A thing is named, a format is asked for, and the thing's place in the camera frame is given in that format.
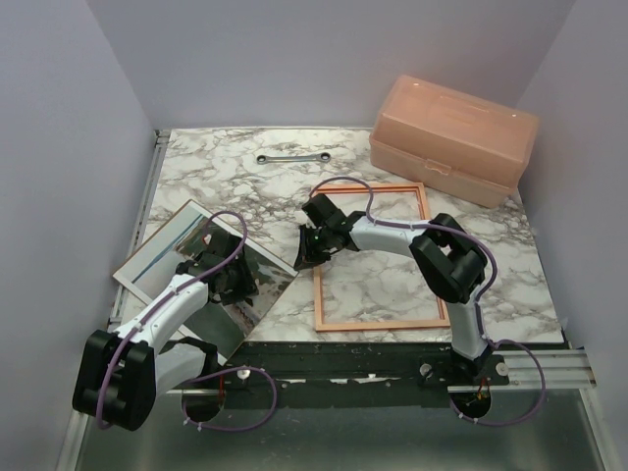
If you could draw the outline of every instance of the marble surface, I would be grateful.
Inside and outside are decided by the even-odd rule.
[[[369,132],[346,129],[205,129],[173,131],[144,238],[190,198],[209,211],[231,209],[250,236],[290,265],[298,246],[300,206],[322,179],[349,175],[367,182],[404,179],[371,166]],[[255,156],[327,151],[328,164],[258,165]],[[541,262],[523,207],[516,198],[486,209],[427,188],[432,215],[447,212],[494,253],[499,272],[482,306],[494,340],[562,341]],[[362,209],[364,195],[339,196],[343,209]],[[408,195],[376,195],[382,218],[416,218]],[[436,302],[411,260],[378,252],[340,253],[325,267],[326,318],[337,322],[438,316]],[[129,297],[124,317],[142,308]],[[314,331],[311,272],[299,274],[249,336],[267,341],[449,341],[449,329],[324,333]]]

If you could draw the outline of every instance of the silver wrench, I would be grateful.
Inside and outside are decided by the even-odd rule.
[[[282,157],[270,157],[268,155],[258,155],[257,163],[259,165],[266,165],[272,163],[282,162],[322,162],[323,164],[329,162],[332,156],[327,152],[321,152],[320,154],[311,155],[285,155]]]

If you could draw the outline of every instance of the wooden frame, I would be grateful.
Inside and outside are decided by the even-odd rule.
[[[416,194],[419,202],[419,216],[421,219],[430,219],[428,199],[425,187],[422,183],[369,183],[375,193],[401,193],[412,192]],[[325,184],[318,188],[316,193],[325,194],[356,194],[368,193],[368,189],[361,184]],[[449,327],[449,316],[445,302],[436,298],[439,308],[439,319],[425,319],[418,321],[387,321],[387,322],[343,322],[325,323],[325,311],[323,310],[323,270],[314,268],[314,321],[316,332],[342,332],[342,331],[381,331],[398,329],[434,329]]]

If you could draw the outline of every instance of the wall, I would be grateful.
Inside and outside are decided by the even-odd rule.
[[[520,106],[542,116],[520,186],[567,334],[587,348],[628,466],[628,3],[580,0]]]
[[[54,469],[154,143],[82,0],[0,15],[0,469]]]
[[[514,105],[573,0],[87,0],[156,128],[370,126],[401,73]]]

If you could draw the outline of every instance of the orange plastic box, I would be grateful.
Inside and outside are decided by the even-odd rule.
[[[401,76],[371,133],[371,163],[483,206],[512,194],[539,118]]]

